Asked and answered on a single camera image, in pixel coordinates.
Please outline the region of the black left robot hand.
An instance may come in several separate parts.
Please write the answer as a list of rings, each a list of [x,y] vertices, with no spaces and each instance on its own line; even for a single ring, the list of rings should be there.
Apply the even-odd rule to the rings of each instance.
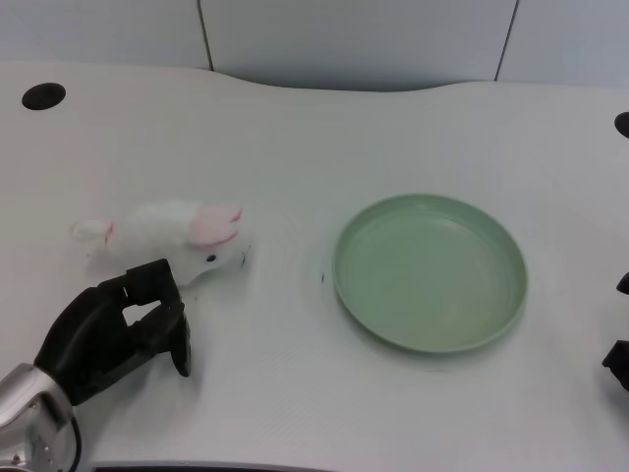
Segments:
[[[191,374],[185,304],[164,259],[83,291],[61,313],[33,364],[78,406],[161,353]]]

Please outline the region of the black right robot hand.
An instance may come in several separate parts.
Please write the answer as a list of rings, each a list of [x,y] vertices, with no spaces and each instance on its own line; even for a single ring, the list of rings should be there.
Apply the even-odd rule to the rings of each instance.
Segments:
[[[622,387],[629,390],[629,342],[617,340],[602,361]]]

